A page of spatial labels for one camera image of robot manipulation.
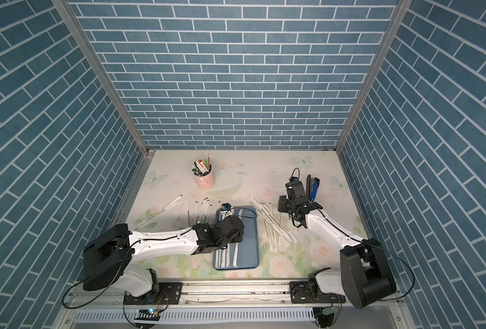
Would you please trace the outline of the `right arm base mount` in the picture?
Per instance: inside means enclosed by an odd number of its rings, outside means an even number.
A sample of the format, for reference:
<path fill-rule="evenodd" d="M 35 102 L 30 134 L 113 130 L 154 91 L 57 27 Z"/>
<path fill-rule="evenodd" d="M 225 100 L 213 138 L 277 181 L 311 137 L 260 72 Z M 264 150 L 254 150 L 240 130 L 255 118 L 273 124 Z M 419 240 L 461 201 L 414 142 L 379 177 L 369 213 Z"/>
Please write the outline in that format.
<path fill-rule="evenodd" d="M 341 304 L 345 297 L 337 293 L 323 293 L 315 281 L 292 281 L 289 283 L 292 304 Z"/>

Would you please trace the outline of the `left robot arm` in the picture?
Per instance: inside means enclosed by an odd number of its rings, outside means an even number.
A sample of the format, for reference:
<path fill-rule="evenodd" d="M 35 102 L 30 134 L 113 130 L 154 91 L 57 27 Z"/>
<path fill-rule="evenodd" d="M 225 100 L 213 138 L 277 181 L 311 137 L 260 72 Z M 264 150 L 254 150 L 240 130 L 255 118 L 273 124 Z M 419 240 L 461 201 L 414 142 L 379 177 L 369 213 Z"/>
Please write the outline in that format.
<path fill-rule="evenodd" d="M 83 251 L 85 291 L 115 287 L 134 297 L 156 291 L 156 273 L 140 267 L 142 260 L 160 256 L 211 254 L 243 240 L 244 224 L 234 215 L 210 225 L 170 232 L 129 230 L 126 223 L 110 228 Z"/>

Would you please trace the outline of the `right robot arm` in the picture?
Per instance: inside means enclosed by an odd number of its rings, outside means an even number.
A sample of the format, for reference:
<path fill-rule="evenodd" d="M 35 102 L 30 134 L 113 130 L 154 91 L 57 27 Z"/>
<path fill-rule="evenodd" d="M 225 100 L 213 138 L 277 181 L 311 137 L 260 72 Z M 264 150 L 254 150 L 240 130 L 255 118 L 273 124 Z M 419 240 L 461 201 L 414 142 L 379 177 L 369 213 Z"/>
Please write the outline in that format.
<path fill-rule="evenodd" d="M 344 296 L 361 309 L 396 292 L 396 282 L 380 242 L 353 234 L 332 219 L 320 204 L 310 200 L 303 183 L 296 178 L 285 188 L 287 194 L 279 198 L 278 211 L 316 233 L 340 254 L 339 274 L 332 270 L 310 274 L 307 288 L 315 302 Z"/>

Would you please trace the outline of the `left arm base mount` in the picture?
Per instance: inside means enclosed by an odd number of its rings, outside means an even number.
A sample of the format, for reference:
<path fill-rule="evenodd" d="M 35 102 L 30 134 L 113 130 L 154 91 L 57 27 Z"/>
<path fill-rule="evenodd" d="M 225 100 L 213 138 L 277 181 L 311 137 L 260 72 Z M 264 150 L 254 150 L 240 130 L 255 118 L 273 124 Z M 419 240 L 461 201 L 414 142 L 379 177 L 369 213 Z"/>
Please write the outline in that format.
<path fill-rule="evenodd" d="M 149 291 L 140 297 L 127 293 L 123 298 L 124 305 L 177 305 L 183 289 L 182 282 L 160 282 L 159 288 Z"/>

